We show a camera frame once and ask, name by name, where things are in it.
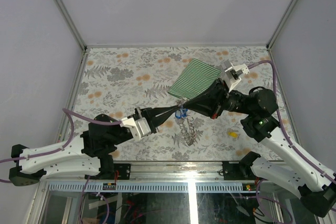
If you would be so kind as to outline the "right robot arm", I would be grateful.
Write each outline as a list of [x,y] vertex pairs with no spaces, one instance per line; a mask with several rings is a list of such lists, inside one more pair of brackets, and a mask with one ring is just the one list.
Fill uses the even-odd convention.
[[239,162],[240,175],[245,179],[257,176],[277,184],[298,197],[318,217],[325,217],[335,205],[335,171],[289,138],[280,121],[273,117],[278,104],[272,90],[256,87],[242,94],[229,91],[227,84],[218,79],[183,107],[212,119],[223,111],[245,114],[246,118],[241,120],[245,133],[272,150],[288,168],[272,165],[259,154],[249,152]]

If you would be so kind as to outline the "key with blue tag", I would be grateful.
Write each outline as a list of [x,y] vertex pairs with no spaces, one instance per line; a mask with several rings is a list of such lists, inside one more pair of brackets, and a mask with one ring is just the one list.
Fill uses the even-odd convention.
[[186,119],[188,117],[188,109],[181,109],[180,113],[181,113],[181,119]]

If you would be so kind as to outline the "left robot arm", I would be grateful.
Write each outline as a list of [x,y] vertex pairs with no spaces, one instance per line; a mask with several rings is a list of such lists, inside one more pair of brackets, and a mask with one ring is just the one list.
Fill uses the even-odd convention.
[[39,148],[14,145],[11,158],[15,166],[9,170],[9,182],[15,186],[29,186],[48,178],[83,177],[94,180],[116,180],[117,170],[112,152],[130,140],[139,141],[158,132],[178,106],[163,108],[136,108],[130,116],[115,120],[106,114],[94,119],[64,110],[88,122],[88,129],[69,140]]

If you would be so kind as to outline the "blue key tag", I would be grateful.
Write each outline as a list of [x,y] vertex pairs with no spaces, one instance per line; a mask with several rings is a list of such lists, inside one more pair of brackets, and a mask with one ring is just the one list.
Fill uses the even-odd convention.
[[183,119],[183,110],[178,110],[178,111],[176,111],[175,112],[175,117],[177,118],[177,119]]

